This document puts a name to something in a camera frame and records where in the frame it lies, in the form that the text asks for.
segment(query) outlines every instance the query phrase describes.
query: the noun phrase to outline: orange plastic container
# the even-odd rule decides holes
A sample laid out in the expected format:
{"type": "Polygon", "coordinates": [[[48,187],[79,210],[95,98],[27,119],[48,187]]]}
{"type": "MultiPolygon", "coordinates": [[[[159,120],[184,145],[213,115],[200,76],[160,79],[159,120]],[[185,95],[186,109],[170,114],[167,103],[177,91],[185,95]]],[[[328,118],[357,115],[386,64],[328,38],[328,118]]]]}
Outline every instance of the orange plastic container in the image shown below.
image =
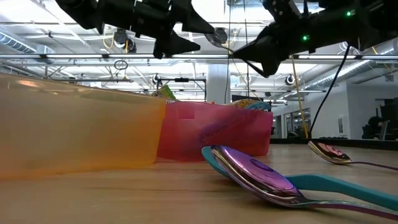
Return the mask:
{"type": "Polygon", "coordinates": [[[166,105],[157,155],[176,161],[202,161],[201,149],[220,144],[251,156],[266,155],[272,113],[209,103],[166,105]]]}
{"type": "Polygon", "coordinates": [[[165,101],[0,74],[0,179],[155,161],[165,101]]]}

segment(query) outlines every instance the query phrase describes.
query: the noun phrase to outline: purple spoon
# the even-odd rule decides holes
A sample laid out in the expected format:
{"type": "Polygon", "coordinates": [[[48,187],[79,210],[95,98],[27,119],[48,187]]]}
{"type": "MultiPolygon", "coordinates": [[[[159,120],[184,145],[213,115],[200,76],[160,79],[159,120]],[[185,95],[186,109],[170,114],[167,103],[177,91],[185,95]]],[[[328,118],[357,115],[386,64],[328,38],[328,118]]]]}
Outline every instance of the purple spoon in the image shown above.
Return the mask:
{"type": "Polygon", "coordinates": [[[324,143],[310,141],[308,142],[310,149],[315,152],[316,155],[322,157],[324,160],[339,165],[350,165],[350,164],[365,164],[370,166],[381,167],[385,169],[398,170],[396,167],[386,166],[382,164],[376,164],[373,162],[353,162],[347,154],[335,149],[333,146],[326,145],[324,143]]]}
{"type": "Polygon", "coordinates": [[[233,180],[268,202],[290,208],[344,209],[398,220],[398,213],[384,208],[354,202],[307,199],[283,175],[237,150],[212,146],[211,153],[233,180]]]}

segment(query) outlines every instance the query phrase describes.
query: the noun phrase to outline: wooden table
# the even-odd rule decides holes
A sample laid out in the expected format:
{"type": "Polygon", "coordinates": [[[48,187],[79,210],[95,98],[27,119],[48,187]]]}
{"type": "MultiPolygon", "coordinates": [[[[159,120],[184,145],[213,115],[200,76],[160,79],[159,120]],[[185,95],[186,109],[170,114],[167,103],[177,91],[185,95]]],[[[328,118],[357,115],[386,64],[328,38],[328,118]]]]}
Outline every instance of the wooden table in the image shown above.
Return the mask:
{"type": "MultiPolygon", "coordinates": [[[[398,152],[343,149],[355,160],[396,165],[398,152]]],[[[398,172],[362,165],[337,166],[307,146],[271,146],[260,160],[282,174],[322,173],[398,194],[398,172]]],[[[310,198],[357,201],[307,192],[310,198]]],[[[163,161],[147,169],[67,174],[0,181],[0,223],[395,223],[340,210],[275,207],[217,174],[205,162],[163,161]]]]}

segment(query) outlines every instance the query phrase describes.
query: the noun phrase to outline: black robotic arm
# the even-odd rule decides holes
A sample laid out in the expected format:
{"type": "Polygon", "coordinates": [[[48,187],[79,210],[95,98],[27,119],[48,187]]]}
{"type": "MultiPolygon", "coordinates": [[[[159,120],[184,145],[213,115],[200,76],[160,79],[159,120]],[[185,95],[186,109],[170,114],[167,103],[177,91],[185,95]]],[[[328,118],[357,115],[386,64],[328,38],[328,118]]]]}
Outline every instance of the black robotic arm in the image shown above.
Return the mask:
{"type": "Polygon", "coordinates": [[[339,42],[365,50],[398,36],[396,0],[312,2],[325,10],[301,14],[293,0],[263,0],[275,22],[265,27],[256,40],[235,51],[234,57],[261,63],[261,75],[268,77],[292,54],[311,54],[319,47],[339,42]]]}
{"type": "Polygon", "coordinates": [[[194,10],[191,0],[56,0],[58,5],[84,29],[97,28],[104,32],[109,24],[131,30],[136,37],[146,35],[156,39],[154,57],[161,59],[173,54],[200,50],[200,46],[179,37],[173,30],[177,22],[182,30],[202,34],[214,33],[214,28],[194,10]]]}

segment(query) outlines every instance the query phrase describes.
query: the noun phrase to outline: security camera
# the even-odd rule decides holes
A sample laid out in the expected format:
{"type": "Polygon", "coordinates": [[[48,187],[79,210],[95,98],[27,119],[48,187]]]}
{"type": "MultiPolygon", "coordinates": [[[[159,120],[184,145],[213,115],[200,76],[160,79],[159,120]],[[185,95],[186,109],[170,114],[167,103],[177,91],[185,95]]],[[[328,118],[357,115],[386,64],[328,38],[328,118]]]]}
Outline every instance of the security camera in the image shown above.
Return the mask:
{"type": "Polygon", "coordinates": [[[288,77],[286,77],[286,79],[285,79],[286,85],[293,85],[293,83],[294,83],[294,77],[292,75],[289,75],[288,77]]]}

